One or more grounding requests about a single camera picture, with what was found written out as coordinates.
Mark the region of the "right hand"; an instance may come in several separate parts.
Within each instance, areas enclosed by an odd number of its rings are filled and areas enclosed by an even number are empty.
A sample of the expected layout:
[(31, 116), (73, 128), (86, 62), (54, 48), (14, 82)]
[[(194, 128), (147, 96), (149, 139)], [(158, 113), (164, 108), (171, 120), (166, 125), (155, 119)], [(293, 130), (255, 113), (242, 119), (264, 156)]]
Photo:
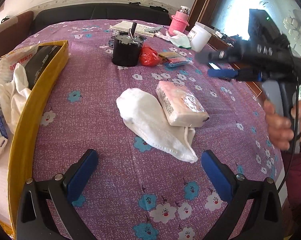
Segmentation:
[[(297, 106), (299, 107), (299, 124), (301, 131), (301, 101), (291, 109), (291, 115), (295, 117)], [(269, 100), (264, 101), (263, 109), (265, 111), (269, 140), (276, 148), (283, 151), (288, 150), (289, 143), (294, 137), (294, 132), (291, 129), (291, 121), (289, 118), (275, 113), (275, 106)]]

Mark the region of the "red sleeved right forearm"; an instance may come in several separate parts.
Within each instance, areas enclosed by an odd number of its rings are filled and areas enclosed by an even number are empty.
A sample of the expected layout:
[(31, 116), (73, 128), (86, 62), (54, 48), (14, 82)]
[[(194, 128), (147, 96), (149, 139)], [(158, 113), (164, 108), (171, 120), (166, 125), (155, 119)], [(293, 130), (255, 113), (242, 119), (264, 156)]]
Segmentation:
[(286, 179), (288, 201), (291, 206), (294, 221), (301, 226), (301, 144), (300, 153), (291, 157), (289, 153), (282, 153)]

